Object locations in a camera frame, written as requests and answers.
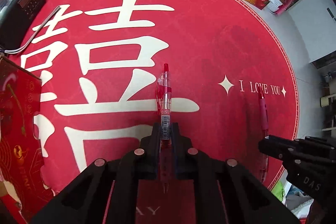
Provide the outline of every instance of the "star shape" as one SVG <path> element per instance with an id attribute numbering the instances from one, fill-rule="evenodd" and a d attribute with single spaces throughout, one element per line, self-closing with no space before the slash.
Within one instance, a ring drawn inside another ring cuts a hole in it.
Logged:
<path id="1" fill-rule="evenodd" d="M 230 81 L 226 78 L 226 75 L 225 75 L 225 78 L 224 80 L 221 82 L 221 83 L 218 83 L 219 85 L 221 85 L 223 88 L 225 88 L 226 90 L 226 93 L 228 94 L 229 93 L 229 89 L 234 86 L 232 83 L 230 83 Z"/>
<path id="2" fill-rule="evenodd" d="M 282 86 L 282 90 L 281 90 L 281 92 L 282 92 L 283 96 L 285 97 L 285 96 L 286 96 L 286 91 L 285 91 L 284 86 Z"/>

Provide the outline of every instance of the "pen tip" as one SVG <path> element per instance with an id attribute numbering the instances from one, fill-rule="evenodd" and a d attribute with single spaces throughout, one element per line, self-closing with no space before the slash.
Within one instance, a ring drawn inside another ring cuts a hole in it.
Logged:
<path id="1" fill-rule="evenodd" d="M 163 64 L 163 71 L 164 71 L 164 72 L 169 72 L 169 67 L 168 67 L 168 64 L 167 64 L 167 63 L 164 63 L 164 64 Z"/>
<path id="2" fill-rule="evenodd" d="M 166 194 L 168 192 L 168 183 L 163 184 L 163 193 Z"/>
<path id="3" fill-rule="evenodd" d="M 265 98 L 265 95 L 263 93 L 263 89 L 260 86 L 258 86 L 257 92 L 258 92 L 259 99 L 264 99 Z"/>

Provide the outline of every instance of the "round red rug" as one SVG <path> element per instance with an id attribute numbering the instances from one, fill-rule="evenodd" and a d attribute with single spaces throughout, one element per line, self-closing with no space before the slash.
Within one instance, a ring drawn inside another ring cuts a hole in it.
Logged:
<path id="1" fill-rule="evenodd" d="M 273 32 L 242 0 L 47 0 L 24 42 L 57 5 L 55 19 L 13 58 L 43 80 L 35 123 L 43 179 L 56 192 L 95 159 L 118 159 L 151 133 L 164 63 L 172 121 L 210 157 L 234 157 L 258 174 L 258 85 L 269 133 L 296 136 L 293 70 Z M 272 187 L 281 172 L 281 162 L 270 159 L 265 185 Z M 151 201 L 138 203 L 139 217 L 165 207 L 159 186 L 150 185 L 141 187 Z M 171 186 L 169 193 L 188 187 Z"/>

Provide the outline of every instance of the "white cable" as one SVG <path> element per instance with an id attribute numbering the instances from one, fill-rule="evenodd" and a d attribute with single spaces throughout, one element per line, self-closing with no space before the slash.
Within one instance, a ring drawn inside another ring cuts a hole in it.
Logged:
<path id="1" fill-rule="evenodd" d="M 34 32 L 34 34 L 29 38 L 29 40 L 26 42 L 25 45 L 23 45 L 20 48 L 17 48 L 16 50 L 5 50 L 4 53 L 7 54 L 18 54 L 20 52 L 22 52 L 23 50 L 26 49 L 26 47 L 28 47 L 28 45 L 30 44 L 31 41 L 33 41 L 33 39 L 35 38 L 35 36 L 40 32 L 40 30 L 48 23 L 48 21 L 50 20 L 50 18 L 52 18 L 59 10 L 61 9 L 60 6 L 57 6 L 52 12 L 51 14 L 42 22 L 42 24 L 39 26 L 39 28 Z"/>

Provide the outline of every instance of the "pink pen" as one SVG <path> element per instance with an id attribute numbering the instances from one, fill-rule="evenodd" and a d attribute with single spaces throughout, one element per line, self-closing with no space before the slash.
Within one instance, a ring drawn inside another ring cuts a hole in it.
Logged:
<path id="1" fill-rule="evenodd" d="M 267 106 L 265 103 L 265 95 L 260 86 L 258 86 L 258 97 L 259 97 L 259 110 L 261 119 L 261 130 L 264 134 L 264 138 L 268 137 L 268 115 Z M 260 182 L 264 183 L 266 180 L 266 175 L 268 172 L 268 156 L 263 154 L 262 164 L 260 168 Z"/>
<path id="2" fill-rule="evenodd" d="M 163 73 L 156 85 L 157 112 L 161 122 L 160 146 L 160 180 L 163 192 L 168 191 L 168 181 L 171 179 L 171 139 L 170 139 L 170 112 L 171 112 L 171 87 L 168 64 L 164 64 Z"/>

